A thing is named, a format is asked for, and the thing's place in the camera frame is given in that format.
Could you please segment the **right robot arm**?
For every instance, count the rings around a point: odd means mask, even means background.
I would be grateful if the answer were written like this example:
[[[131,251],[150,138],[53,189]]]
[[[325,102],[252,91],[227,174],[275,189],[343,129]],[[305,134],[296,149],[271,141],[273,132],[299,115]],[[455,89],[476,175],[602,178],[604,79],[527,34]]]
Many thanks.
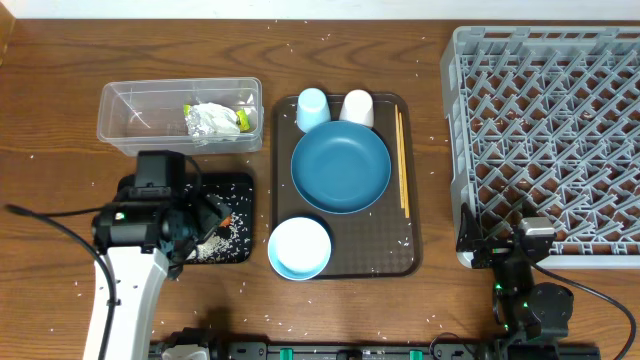
[[[493,313],[506,334],[478,345],[475,359],[558,359],[557,340],[568,336],[574,296],[568,288],[537,283],[532,268],[549,256],[556,238],[546,217],[524,217],[504,240],[485,240],[468,204],[461,206],[456,251],[469,252],[473,269],[495,278]]]

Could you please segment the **pile of white rice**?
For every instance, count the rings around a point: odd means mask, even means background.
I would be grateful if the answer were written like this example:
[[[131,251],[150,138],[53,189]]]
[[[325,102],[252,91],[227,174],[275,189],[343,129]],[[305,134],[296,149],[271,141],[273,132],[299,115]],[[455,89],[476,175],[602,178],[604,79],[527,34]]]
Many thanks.
[[[253,186],[249,182],[207,184],[232,210],[232,223],[218,228],[187,260],[189,264],[236,264],[247,260],[252,249]]]

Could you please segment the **light blue bowl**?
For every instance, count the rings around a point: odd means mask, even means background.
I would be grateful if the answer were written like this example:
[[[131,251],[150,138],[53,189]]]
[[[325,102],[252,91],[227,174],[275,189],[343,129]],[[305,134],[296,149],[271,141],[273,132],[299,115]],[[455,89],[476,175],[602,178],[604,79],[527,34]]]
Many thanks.
[[[332,252],[329,232],[309,217],[293,217],[280,223],[268,241],[269,262],[276,273],[292,281],[319,275]]]

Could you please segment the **orange carrot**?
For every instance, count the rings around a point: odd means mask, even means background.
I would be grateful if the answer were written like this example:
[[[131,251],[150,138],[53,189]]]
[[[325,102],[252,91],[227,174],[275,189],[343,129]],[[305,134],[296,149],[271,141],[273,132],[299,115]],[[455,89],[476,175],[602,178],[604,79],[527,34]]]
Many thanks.
[[[232,216],[229,215],[219,224],[219,226],[221,228],[225,228],[225,227],[228,227],[231,223],[232,223]]]

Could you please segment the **dark blue plate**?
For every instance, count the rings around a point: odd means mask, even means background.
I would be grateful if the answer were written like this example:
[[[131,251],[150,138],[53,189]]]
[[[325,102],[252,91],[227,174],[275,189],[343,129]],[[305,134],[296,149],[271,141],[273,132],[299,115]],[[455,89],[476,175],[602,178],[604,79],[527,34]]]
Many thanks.
[[[373,130],[347,121],[312,129],[296,144],[290,174],[299,195],[326,213],[346,215],[373,205],[392,174],[385,142]]]

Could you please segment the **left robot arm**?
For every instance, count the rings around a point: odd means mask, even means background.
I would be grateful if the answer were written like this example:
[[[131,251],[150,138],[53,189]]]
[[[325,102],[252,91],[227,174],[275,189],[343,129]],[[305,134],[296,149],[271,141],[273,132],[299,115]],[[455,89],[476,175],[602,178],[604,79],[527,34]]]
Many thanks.
[[[99,259],[85,359],[145,359],[166,279],[231,215],[218,196],[127,190],[94,217]]]

